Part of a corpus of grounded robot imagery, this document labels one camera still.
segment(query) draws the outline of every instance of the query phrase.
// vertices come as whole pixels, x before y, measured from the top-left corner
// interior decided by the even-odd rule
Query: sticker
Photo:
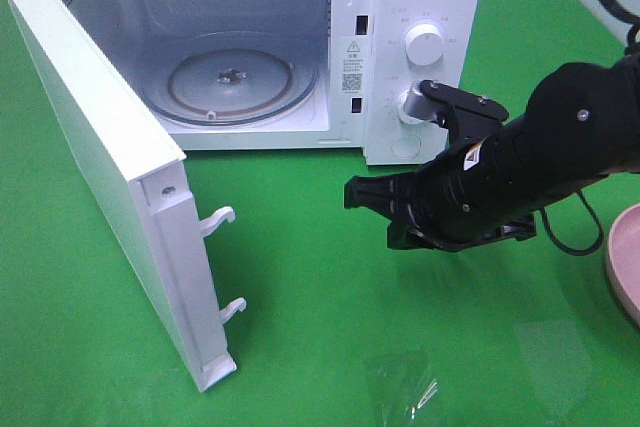
[[[471,147],[464,156],[464,164],[462,165],[462,170],[469,170],[471,167],[480,162],[480,148],[482,147],[482,142],[478,142],[476,145]]]
[[[365,66],[368,59],[369,39],[365,36],[340,39],[340,85],[343,94],[360,95],[364,91]]]

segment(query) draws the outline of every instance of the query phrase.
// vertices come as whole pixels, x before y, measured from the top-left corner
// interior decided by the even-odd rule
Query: green tablecloth
[[[401,408],[425,379],[438,393],[413,424],[389,425],[640,424],[640,336],[603,252],[567,256],[544,235],[387,250],[384,219],[343,210],[342,186],[394,169],[347,150],[189,154],[201,216],[238,213],[206,241],[220,303],[248,301],[226,326],[239,371],[199,394],[75,167],[6,0],[0,33],[0,425],[377,426],[383,402]],[[577,0],[480,0],[462,87],[515,117],[560,64],[621,53]],[[586,190],[605,228],[638,202],[637,182]],[[550,215],[569,243],[595,235],[577,201]]]

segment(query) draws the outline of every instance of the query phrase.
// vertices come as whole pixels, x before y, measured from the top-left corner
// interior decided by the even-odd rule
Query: white microwave
[[[477,0],[10,0],[114,233],[200,390],[235,370],[183,150],[362,148],[422,163],[447,132],[399,114],[457,85]]]

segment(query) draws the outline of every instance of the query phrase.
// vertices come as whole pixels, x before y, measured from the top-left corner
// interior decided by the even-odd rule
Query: open microwave door
[[[198,389],[236,369],[203,236],[235,214],[200,221],[184,153],[61,0],[10,0],[73,156]]]

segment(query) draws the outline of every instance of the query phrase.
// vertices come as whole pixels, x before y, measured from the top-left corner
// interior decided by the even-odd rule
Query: white knob
[[[404,40],[407,57],[415,65],[433,64],[444,53],[444,35],[429,22],[413,27]]]

